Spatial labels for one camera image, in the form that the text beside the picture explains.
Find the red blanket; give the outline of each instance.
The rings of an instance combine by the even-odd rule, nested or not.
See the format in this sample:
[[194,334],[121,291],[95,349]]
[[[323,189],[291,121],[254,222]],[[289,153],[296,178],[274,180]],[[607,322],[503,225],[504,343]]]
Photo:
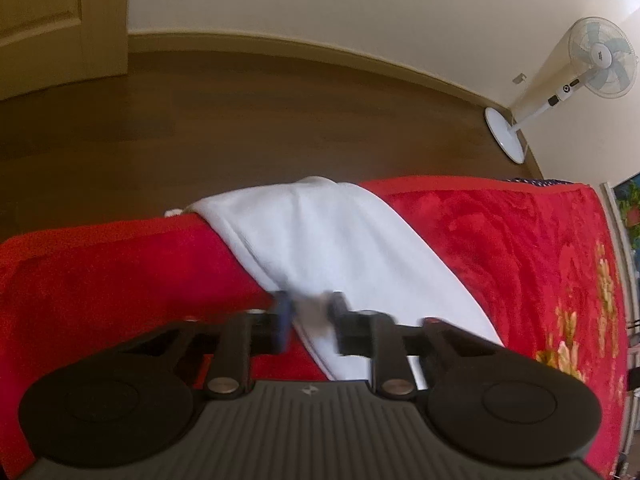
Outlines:
[[[587,186],[457,177],[364,185],[464,283],[502,341],[583,380],[603,421],[588,456],[609,474],[625,392],[622,292],[604,213]],[[17,421],[47,372],[176,319],[213,320],[268,300],[194,215],[38,232],[0,245],[0,461],[33,460]],[[256,378],[323,380],[297,339],[254,359]]]

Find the white towel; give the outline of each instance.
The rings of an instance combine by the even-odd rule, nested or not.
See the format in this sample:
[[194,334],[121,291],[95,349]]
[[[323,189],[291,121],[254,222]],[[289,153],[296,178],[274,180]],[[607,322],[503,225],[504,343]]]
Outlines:
[[[309,177],[205,198],[189,208],[226,242],[265,290],[296,296],[296,329],[334,380],[369,379],[368,360],[341,356],[326,317],[326,293],[351,310],[386,312],[418,325],[437,317],[501,344],[476,300],[383,200],[355,184]],[[424,387],[417,362],[412,367]]]

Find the fan blade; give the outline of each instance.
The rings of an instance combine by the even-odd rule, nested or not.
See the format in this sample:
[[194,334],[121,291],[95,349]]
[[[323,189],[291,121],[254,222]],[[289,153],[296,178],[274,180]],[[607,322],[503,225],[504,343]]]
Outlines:
[[591,55],[584,50],[579,44],[575,43],[575,41],[571,44],[571,53],[579,59],[580,61],[585,62],[588,65],[592,65],[593,61],[591,60]]
[[591,44],[598,43],[600,41],[600,24],[598,22],[587,23],[587,37]]
[[604,83],[607,82],[607,78],[609,77],[609,69],[605,68],[604,70],[598,70],[596,75],[589,79],[589,86],[594,87],[596,90],[600,90]]
[[618,76],[618,81],[620,81],[620,91],[625,91],[628,86],[631,84],[631,80],[629,79],[629,75],[626,73],[625,67],[622,66],[618,60],[611,63],[610,67],[613,72]]
[[626,40],[622,38],[612,38],[609,41],[605,41],[604,44],[611,51],[612,54],[616,54],[618,52],[624,52],[625,54],[631,54],[631,47],[626,42]]

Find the bed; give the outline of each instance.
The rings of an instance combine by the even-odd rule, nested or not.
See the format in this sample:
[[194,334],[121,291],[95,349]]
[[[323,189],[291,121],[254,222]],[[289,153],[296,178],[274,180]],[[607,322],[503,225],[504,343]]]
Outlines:
[[[616,465],[626,394],[625,305],[600,200],[581,184],[414,176],[361,184],[455,273],[504,344],[583,381],[602,424],[587,457]],[[217,320],[268,295],[194,214],[49,230],[0,245],[0,463],[33,461],[17,407],[49,371],[177,319]],[[294,338],[255,378],[324,380]]]

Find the door panel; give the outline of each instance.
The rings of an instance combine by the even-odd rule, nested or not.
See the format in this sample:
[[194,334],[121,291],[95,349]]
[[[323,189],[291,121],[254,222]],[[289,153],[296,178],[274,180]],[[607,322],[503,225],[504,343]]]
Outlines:
[[0,99],[127,71],[127,0],[0,0]]

